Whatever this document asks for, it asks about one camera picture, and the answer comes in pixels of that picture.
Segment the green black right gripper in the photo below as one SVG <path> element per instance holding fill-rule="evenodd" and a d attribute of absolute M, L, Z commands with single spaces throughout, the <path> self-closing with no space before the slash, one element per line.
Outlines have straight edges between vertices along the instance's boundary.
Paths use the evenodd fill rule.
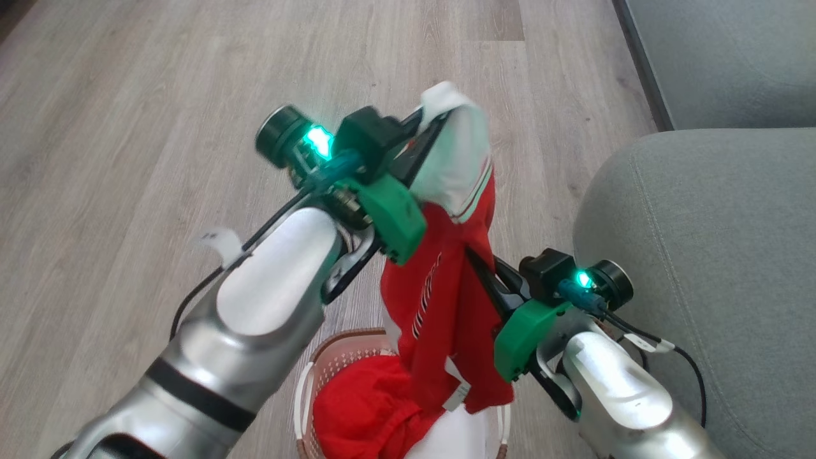
<path fill-rule="evenodd" d="M 493 340 L 493 366 L 502 380 L 513 383 L 528 372 L 530 357 L 572 304 L 556 302 L 551 306 L 531 299 L 527 279 L 504 259 L 493 258 L 493 272 L 471 248 L 465 253 L 501 322 Z"/>

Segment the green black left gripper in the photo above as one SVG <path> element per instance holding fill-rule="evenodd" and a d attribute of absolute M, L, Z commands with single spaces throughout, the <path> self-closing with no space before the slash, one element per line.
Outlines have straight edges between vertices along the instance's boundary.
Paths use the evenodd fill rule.
<path fill-rule="evenodd" d="M 449 114 L 439 114 L 421 129 L 423 116 L 425 110 L 417 108 L 400 121 L 398 141 L 405 143 L 391 162 L 390 171 L 367 185 L 347 180 L 351 201 L 356 204 L 347 226 L 356 231 L 373 227 L 385 255 L 397 265 L 406 264 L 414 256 L 425 236 L 425 215 L 408 187 L 425 164 Z"/>

